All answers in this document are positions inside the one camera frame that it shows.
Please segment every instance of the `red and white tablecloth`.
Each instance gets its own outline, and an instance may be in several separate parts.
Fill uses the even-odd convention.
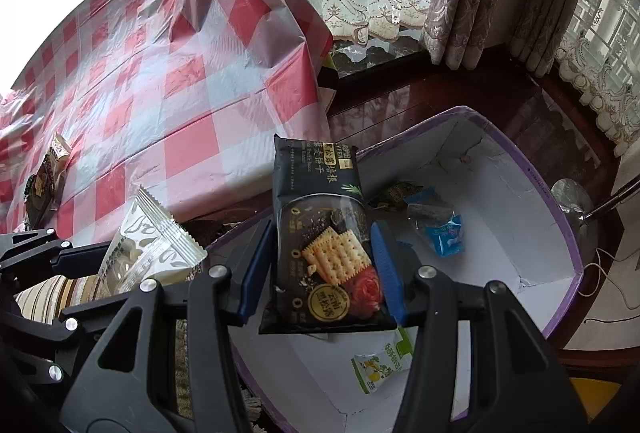
[[[138,185],[178,220],[267,190],[274,133],[329,139],[331,44],[307,0],[85,0],[0,103],[0,231],[54,132],[73,153],[51,223],[75,245],[109,239]]]

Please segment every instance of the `rose image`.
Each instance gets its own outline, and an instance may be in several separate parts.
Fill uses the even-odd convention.
[[[349,314],[360,319],[372,317],[380,310],[382,291],[376,269],[369,266],[347,281],[343,287],[349,293]]]

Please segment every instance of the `gold circular label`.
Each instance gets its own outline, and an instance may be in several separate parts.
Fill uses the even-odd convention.
[[[337,285],[318,285],[307,300],[313,317],[319,321],[339,321],[349,311],[349,295]]]

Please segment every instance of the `dark wood floor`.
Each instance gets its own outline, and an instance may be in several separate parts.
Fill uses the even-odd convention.
[[[447,108],[466,105],[507,134],[549,186],[572,178],[596,204],[610,194],[618,169],[613,143],[597,129],[595,113],[578,102],[577,91],[555,70],[535,82],[500,51],[474,71],[452,72],[415,56],[403,60],[395,69],[343,82],[328,114],[335,141],[366,148]],[[602,227],[599,245],[614,252],[622,236],[617,213],[609,214]],[[596,279],[595,272],[586,273],[582,290],[591,291]],[[575,299],[550,339],[554,346],[564,347],[592,301]]]

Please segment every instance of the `round base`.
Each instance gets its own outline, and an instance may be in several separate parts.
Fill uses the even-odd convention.
[[[598,223],[595,221],[582,223],[580,221],[581,215],[593,209],[593,202],[591,202],[587,191],[575,180],[563,178],[553,185],[551,194],[569,220],[575,241],[580,249],[582,264],[591,263],[598,246]]]

